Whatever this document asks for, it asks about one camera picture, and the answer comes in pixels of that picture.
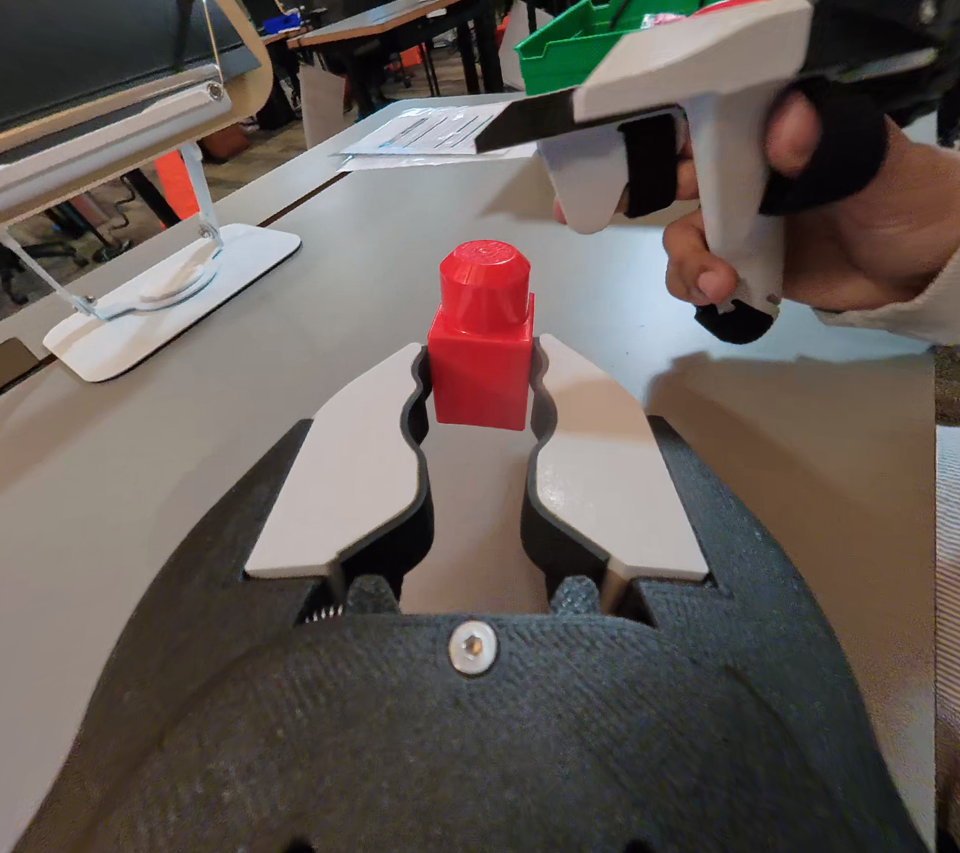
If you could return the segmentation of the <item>printed paper sheet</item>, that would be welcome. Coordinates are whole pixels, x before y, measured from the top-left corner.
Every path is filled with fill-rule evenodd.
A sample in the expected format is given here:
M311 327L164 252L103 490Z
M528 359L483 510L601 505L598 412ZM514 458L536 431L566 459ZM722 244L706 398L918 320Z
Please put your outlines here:
M505 109L504 104L431 106L404 110L366 136L333 154L349 173L390 168L525 160L538 152L533 142L480 153L476 139Z

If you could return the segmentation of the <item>red toy block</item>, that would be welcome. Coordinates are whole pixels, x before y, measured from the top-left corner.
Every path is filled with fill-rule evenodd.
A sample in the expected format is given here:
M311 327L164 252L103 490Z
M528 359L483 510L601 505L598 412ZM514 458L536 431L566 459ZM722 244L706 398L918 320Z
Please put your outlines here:
M533 361L531 265L497 239L457 246L439 265L427 336L438 423L522 431Z

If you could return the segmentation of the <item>green plastic bin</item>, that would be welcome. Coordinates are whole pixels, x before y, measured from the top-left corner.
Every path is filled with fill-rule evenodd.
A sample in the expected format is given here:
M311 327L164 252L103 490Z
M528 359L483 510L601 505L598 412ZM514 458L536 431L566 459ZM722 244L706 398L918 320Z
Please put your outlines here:
M581 0L520 42L515 51L526 94L549 94L582 83L618 42L639 30L647 15L690 16L723 0Z

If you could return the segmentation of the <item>orange plastic object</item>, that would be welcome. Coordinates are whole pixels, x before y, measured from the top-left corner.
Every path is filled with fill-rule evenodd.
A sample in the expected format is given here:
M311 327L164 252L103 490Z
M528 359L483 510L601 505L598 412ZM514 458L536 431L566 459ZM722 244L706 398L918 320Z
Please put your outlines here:
M179 151L167 152L153 161L160 189L180 221L189 220L199 211L199 202L191 184L186 162Z

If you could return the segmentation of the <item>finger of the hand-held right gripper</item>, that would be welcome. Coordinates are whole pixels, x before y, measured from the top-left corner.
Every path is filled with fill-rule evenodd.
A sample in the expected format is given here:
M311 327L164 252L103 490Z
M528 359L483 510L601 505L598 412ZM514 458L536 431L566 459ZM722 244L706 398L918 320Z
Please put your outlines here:
M488 154L759 94L761 110L805 64L810 0L753 0L624 34L579 86L509 102L474 139Z

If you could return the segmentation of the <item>long wooden worktable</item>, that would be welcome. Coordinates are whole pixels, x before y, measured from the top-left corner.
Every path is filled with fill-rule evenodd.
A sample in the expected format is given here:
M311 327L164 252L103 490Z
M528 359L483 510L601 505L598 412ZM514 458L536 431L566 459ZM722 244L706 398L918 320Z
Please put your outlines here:
M383 53L400 53L455 31L467 91L499 94L505 90L493 24L494 0L393 0L360 14L288 40L302 60L308 55L340 57L360 119L376 106L362 77L358 55L377 43Z

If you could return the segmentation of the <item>person's right hand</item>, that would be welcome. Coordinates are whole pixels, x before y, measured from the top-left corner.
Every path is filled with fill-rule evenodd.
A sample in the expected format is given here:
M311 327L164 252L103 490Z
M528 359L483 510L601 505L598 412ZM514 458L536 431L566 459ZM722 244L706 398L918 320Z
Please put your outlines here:
M863 190L786 217L786 299L829 314L908 302L957 252L958 152L915 142L889 118L885 125L884 162ZM814 105L786 92L766 128L772 171L798 178L821 140ZM668 225L662 242L671 296L705 307L733 295L738 273L709 250L699 209Z

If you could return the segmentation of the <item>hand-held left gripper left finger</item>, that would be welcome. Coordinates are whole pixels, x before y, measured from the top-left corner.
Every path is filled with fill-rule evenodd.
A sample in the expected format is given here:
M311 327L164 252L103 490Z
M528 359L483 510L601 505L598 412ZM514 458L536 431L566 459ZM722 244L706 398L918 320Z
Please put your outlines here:
M323 404L246 559L248 578L321 579L345 593L378 576L401 598L434 542L430 392L427 349L414 342Z

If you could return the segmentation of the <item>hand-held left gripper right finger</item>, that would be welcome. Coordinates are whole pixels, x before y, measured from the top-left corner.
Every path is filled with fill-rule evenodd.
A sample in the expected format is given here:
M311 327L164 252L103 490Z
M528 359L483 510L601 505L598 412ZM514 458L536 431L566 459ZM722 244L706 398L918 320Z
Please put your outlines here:
M555 335L534 343L534 450L523 549L548 600L585 578L602 607L637 579L702 585L710 568L642 403Z

